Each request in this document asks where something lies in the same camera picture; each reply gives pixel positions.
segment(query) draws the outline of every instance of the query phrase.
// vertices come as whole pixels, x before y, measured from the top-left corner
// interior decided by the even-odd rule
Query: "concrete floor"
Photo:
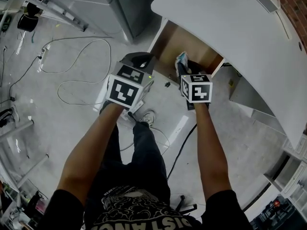
[[[8,97],[8,87],[22,76],[32,60],[41,51],[41,47],[52,38],[88,36],[91,32],[80,32],[77,29],[40,19],[35,29],[33,43],[32,33],[26,33],[24,43],[16,54],[20,44],[21,33],[16,27],[14,18],[7,33],[1,35],[0,48],[5,45],[5,70],[2,100]],[[111,46],[111,67],[121,60],[127,53],[147,51],[157,32],[159,24],[153,24],[146,30],[134,45],[124,45],[113,39],[107,39]],[[72,64],[80,50],[93,39],[73,39],[55,42],[51,45],[43,69],[47,71],[62,71]],[[3,143],[5,149],[10,149],[15,156],[15,170],[25,172],[37,162],[46,152],[50,158],[39,170],[30,177],[37,188],[50,197],[55,190],[64,162],[85,134],[90,125],[97,118],[98,112],[92,106],[74,106],[61,102],[57,97],[57,88],[63,81],[82,80],[98,81],[107,72],[108,47],[102,41],[97,41],[87,47],[75,66],[63,74],[45,74],[39,70],[36,61],[27,75],[12,89],[16,96],[14,103],[20,114],[20,124],[31,117],[35,125],[23,133]],[[229,177],[232,188],[237,193],[240,205],[244,207],[253,199],[257,188],[261,188],[265,181],[255,183],[259,177],[267,172],[279,159],[281,145],[285,136],[246,117],[241,110],[229,101],[231,91],[228,82],[234,78],[232,68],[222,68],[213,79],[213,101],[210,113],[225,150]],[[157,120],[154,127],[164,132],[170,140],[168,142],[160,132],[153,131],[157,144],[163,155],[167,172],[171,169],[175,157],[188,132],[195,125],[195,114],[186,110],[185,99],[180,96],[177,86],[164,87],[167,79],[155,74],[155,83],[145,98],[145,109],[154,109]],[[96,103],[103,83],[96,85],[86,83],[68,83],[60,89],[60,96],[68,102],[76,104]],[[10,106],[10,102],[1,105],[1,109]],[[132,125],[123,120],[118,121],[120,145],[125,147],[132,141]],[[16,152],[16,141],[21,150]],[[30,159],[25,156],[28,150]],[[122,152],[124,163],[131,160],[133,146]],[[202,192],[200,172],[197,162],[197,131],[195,130],[187,141],[176,167],[169,179],[172,192],[172,204],[179,202],[179,194],[188,196],[189,202],[199,204],[199,209],[191,215],[199,218],[205,210],[205,200]]]

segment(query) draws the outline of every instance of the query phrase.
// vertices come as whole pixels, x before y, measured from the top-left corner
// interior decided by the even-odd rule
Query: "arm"
[[[209,110],[204,103],[195,103],[197,119],[198,163],[206,201],[210,196],[231,190],[228,165],[223,148],[214,129]]]
[[[104,157],[116,121],[124,107],[111,103],[92,124],[67,158],[57,189],[76,196],[84,205]]]

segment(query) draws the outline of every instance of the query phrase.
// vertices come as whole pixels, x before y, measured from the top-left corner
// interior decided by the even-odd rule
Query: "graphic t-shirt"
[[[203,224],[193,217],[182,216],[146,190],[133,186],[112,188],[104,194],[101,206],[100,216],[89,227],[91,230],[252,230],[232,190],[218,192],[207,200]],[[57,190],[37,229],[79,230],[83,211],[74,195]]]

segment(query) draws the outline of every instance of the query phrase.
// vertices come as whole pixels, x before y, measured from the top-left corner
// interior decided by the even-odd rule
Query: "open drawer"
[[[177,82],[175,60],[183,51],[187,52],[190,60],[202,65],[203,70],[212,77],[225,62],[221,55],[199,38],[165,19],[148,50],[158,59],[154,69]]]

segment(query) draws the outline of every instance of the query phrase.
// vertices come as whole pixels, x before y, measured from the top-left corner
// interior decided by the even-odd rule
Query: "sneaker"
[[[140,119],[140,122],[148,123],[149,127],[154,124],[155,121],[155,112],[154,110],[148,110],[143,117]]]
[[[16,106],[15,105],[11,106],[11,109],[13,110],[12,116],[15,122],[19,122],[19,114],[17,112]]]

